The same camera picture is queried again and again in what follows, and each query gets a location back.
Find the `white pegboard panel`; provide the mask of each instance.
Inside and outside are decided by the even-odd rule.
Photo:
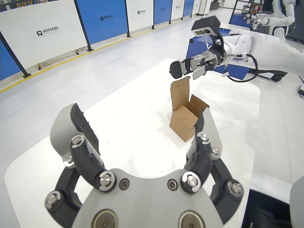
[[[130,32],[153,25],[153,0],[126,0]]]
[[[183,16],[184,4],[185,4],[185,0],[172,1],[171,20],[181,18]]]
[[[87,45],[74,0],[1,12],[0,30],[24,68]]]
[[[198,14],[201,5],[201,0],[194,0],[192,14]]]

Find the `cart wheel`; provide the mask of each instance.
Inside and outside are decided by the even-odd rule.
[[[274,76],[271,78],[271,80],[273,80],[273,81],[275,81],[275,82],[279,82],[279,81],[282,80],[282,78],[283,78],[282,75],[274,75]]]

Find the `open cardboard box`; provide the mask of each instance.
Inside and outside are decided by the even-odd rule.
[[[171,84],[172,117],[170,127],[185,142],[194,136],[194,125],[202,109],[209,108],[208,104],[194,95],[189,101],[189,79],[190,77],[187,76]]]

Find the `blue table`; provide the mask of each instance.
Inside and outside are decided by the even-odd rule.
[[[221,29],[219,29],[219,32],[222,36],[228,36],[230,30],[231,29],[221,28]],[[211,46],[212,45],[211,37],[203,36],[203,37],[191,38],[189,41],[186,58],[194,57],[194,56],[199,55],[199,54],[203,53],[204,51],[206,51],[207,50],[206,42],[209,44],[209,46]],[[225,73],[224,69],[225,69],[225,66],[222,65],[222,66],[216,67],[214,69],[214,71],[224,74]],[[232,65],[232,64],[228,65],[228,67],[227,67],[227,71],[229,72],[229,75],[231,77],[235,77],[235,78],[241,79],[241,80],[244,79],[244,77],[246,76],[246,74],[248,73],[249,70],[250,70],[249,68]]]
[[[251,24],[247,24],[247,20],[244,20],[243,15],[240,13],[233,14],[230,24],[249,27],[249,28],[251,28],[252,26]]]

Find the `partition panel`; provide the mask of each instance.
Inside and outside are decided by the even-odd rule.
[[[170,21],[172,0],[154,0],[154,24]]]
[[[128,32],[125,0],[77,0],[90,44]]]
[[[24,68],[87,45],[74,0],[1,12],[0,31]]]
[[[153,0],[126,0],[126,3],[130,32],[153,25]]]
[[[183,17],[184,3],[185,3],[185,0],[173,0],[172,1],[171,20]]]
[[[20,72],[17,64],[0,41],[0,81]]]
[[[201,0],[194,0],[192,14],[198,14],[200,10]]]
[[[191,15],[193,10],[194,0],[185,0],[183,16]]]

